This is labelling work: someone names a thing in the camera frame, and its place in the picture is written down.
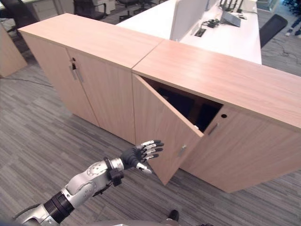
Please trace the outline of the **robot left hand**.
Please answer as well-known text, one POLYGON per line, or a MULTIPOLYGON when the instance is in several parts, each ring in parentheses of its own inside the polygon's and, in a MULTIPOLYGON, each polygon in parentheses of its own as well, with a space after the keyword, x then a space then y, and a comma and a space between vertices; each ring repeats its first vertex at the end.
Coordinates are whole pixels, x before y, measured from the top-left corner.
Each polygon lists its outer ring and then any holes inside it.
POLYGON ((158 152, 163 151, 163 146, 161 140, 149 140, 127 149, 120 156, 123 169, 136 168, 145 174, 151 174, 151 169, 144 163, 149 159, 157 158, 158 152))

